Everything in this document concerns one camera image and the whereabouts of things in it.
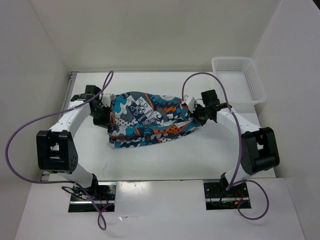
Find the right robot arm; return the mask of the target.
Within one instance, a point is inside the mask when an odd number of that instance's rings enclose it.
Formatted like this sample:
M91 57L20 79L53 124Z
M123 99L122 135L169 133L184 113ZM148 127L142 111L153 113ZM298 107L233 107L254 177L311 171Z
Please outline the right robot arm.
M223 196L232 196L237 185L280 164L275 133L270 127L260 127L242 117L228 103L221 103L215 90L202 92L201 99L204 105L196 103L192 117L201 125L212 120L238 137L236 165L220 177L219 191Z

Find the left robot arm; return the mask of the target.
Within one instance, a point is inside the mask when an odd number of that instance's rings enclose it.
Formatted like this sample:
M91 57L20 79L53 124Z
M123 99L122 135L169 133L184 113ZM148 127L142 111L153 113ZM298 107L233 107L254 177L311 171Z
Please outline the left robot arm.
M95 126L110 126L110 97L104 96L95 85L87 85L85 92L74 95L61 118L48 130L36 135L38 167L51 174L58 174L73 183L89 200L101 193L98 179L81 166L74 137L87 117Z

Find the colourful patterned shorts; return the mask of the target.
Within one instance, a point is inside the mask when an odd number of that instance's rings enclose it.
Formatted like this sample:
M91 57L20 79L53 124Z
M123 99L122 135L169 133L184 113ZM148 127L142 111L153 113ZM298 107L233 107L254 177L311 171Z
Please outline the colourful patterned shorts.
M112 148L170 142L198 130L188 106L176 96L130 91L110 96L107 133Z

